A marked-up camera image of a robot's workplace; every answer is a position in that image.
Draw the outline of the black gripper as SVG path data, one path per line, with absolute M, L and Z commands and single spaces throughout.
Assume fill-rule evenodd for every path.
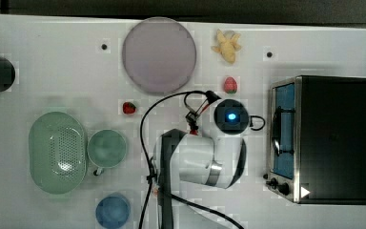
M 189 109 L 188 113 L 185 115 L 186 121 L 188 122 L 191 128 L 197 127 L 197 119 L 200 117 L 200 114 L 193 109 Z

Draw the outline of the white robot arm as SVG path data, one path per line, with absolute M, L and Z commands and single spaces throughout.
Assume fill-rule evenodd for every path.
M 154 147 L 159 229 L 228 229 L 195 212 L 181 197 L 183 181 L 227 189 L 242 176 L 250 116 L 242 103 L 218 99 L 201 116 L 200 134 L 172 129 Z

